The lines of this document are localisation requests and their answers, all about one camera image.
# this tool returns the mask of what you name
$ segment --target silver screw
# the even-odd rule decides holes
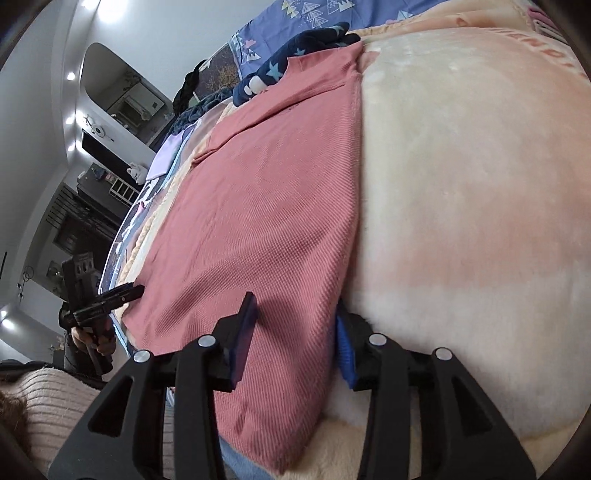
[[[443,360],[444,362],[447,362],[448,360],[451,360],[453,358],[453,353],[450,349],[438,348],[437,350],[435,350],[435,356],[439,360]]]
[[[371,343],[373,346],[384,346],[386,345],[387,341],[388,340],[386,339],[386,337],[381,333],[374,333],[369,337],[369,343]]]
[[[138,362],[139,364],[143,364],[150,360],[150,352],[147,350],[140,350],[139,352],[134,353],[134,361]]]
[[[213,335],[203,335],[199,338],[197,343],[203,348],[208,348],[216,344],[216,338]]]

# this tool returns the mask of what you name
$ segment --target star print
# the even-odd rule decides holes
[[[331,27],[335,32],[337,32],[337,35],[340,34],[341,32],[344,32],[345,29],[343,27],[341,27],[340,25],[334,25],[333,27]]]
[[[279,79],[283,77],[283,74],[279,71],[279,63],[273,65],[269,62],[269,71],[267,72],[267,75],[273,77],[276,82],[279,82]]]

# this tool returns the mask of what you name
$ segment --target navy blue star fabric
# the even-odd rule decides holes
[[[285,43],[254,73],[244,77],[234,87],[232,100],[240,106],[261,93],[268,86],[275,85],[287,70],[287,59],[308,55],[327,48],[346,47],[361,40],[355,33],[347,33],[349,24],[339,22],[329,28],[306,30]]]

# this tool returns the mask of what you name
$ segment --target person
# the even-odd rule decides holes
[[[106,330],[113,328],[110,319],[106,325]],[[16,441],[43,475],[106,385],[95,371],[87,346],[100,353],[104,372],[112,368],[106,357],[116,349],[114,336],[101,336],[95,345],[88,333],[74,328],[65,337],[63,368],[46,362],[0,362],[0,430]],[[173,478],[173,414],[169,408],[164,415],[163,466],[164,476]]]

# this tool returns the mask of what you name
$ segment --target ribbed pink garment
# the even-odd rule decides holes
[[[216,395],[220,435],[271,472],[297,460],[329,383],[334,314],[359,201],[361,42],[291,58],[215,127],[160,229],[124,316],[161,354],[259,303],[246,371]]]

